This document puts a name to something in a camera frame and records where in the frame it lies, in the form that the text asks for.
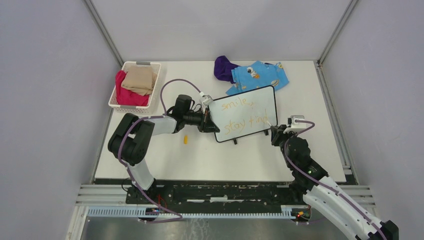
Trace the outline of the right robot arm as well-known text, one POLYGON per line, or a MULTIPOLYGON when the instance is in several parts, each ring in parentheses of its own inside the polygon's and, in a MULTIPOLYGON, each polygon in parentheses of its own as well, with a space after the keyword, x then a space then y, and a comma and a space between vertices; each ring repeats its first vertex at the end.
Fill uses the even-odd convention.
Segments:
POLYGON ((294 177, 289 199, 317 210, 350 240, 398 240, 399 228, 393 221, 382 221, 360 206, 311 157, 309 144, 300 134, 314 127, 314 122, 301 118, 270 126, 271 144, 280 148, 294 177))

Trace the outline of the white whiteboard black frame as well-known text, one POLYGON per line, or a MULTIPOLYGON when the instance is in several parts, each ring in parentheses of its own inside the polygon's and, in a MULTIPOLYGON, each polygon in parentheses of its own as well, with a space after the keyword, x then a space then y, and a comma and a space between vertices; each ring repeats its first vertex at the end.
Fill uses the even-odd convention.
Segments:
POLYGON ((278 124, 275 90, 271 85, 217 98, 208 108, 220 129, 214 134, 218 143, 269 130, 266 121, 273 126, 278 124))

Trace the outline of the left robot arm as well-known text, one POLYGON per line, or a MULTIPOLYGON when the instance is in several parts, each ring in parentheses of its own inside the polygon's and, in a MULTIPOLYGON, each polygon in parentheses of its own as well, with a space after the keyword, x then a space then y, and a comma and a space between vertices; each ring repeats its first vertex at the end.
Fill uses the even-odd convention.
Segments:
POLYGON ((138 189, 138 197, 145 204, 153 203, 157 190, 152 187, 156 182, 145 161, 151 139, 156 135, 176 134, 186 125, 196 126, 201 133, 219 133, 213 122, 210 110, 202 106, 194 110, 193 99, 180 94, 174 106, 164 115, 138 117, 127 113, 112 134, 107 149, 125 167, 132 185, 138 189))

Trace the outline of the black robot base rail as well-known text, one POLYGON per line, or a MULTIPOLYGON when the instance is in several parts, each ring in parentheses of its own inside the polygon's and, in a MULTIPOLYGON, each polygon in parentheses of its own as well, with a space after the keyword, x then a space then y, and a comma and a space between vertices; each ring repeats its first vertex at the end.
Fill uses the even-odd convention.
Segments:
POLYGON ((302 191, 287 182, 154 180, 141 192, 135 184, 126 191, 126 204, 155 202, 151 212, 169 214, 281 214, 292 208, 289 217, 305 223, 312 217, 312 208, 302 200, 302 191))

